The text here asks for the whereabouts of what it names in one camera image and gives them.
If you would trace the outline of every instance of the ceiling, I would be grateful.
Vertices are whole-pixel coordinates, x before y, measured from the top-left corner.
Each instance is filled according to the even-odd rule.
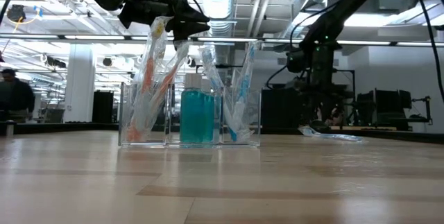
[[[200,5],[204,0],[197,0]],[[258,10],[266,6],[263,20],[258,28],[259,36],[279,37],[283,30],[294,18],[305,18],[309,12],[295,15],[293,4],[295,0],[261,0]],[[346,27],[340,38],[342,40],[384,40],[384,41],[424,41],[428,40],[427,31],[423,24],[424,17],[417,12],[415,0],[372,0],[372,3],[361,8],[346,22]],[[189,3],[197,9],[191,0]],[[22,34],[52,34],[52,35],[147,35],[149,26],[132,23],[125,29],[117,15],[119,11],[108,12],[96,4],[94,0],[12,0],[10,5],[25,6],[25,24],[16,25],[7,17],[0,26],[0,33]],[[248,24],[252,15],[254,0],[234,0],[232,14],[222,21],[232,24],[232,31],[226,37],[247,37]],[[440,1],[431,1],[430,12],[435,25],[444,24],[443,6]],[[0,39],[0,50],[7,66],[21,70],[51,71],[42,62],[43,55],[50,56],[69,65],[68,42],[31,42],[24,40]],[[118,95],[119,84],[130,81],[130,76],[116,74],[119,71],[137,71],[140,55],[144,52],[143,44],[93,44],[94,54],[98,58],[96,76],[97,89],[115,90]],[[168,45],[165,60],[171,59],[175,54],[174,48]],[[192,46],[190,56],[198,56],[198,46]],[[121,65],[105,67],[104,58],[119,60]],[[271,65],[269,69],[277,69],[278,64]],[[179,72],[194,72],[194,68],[187,65]],[[58,73],[41,72],[22,74],[24,79],[34,79],[34,86],[38,88],[65,86],[66,72],[59,69]]]

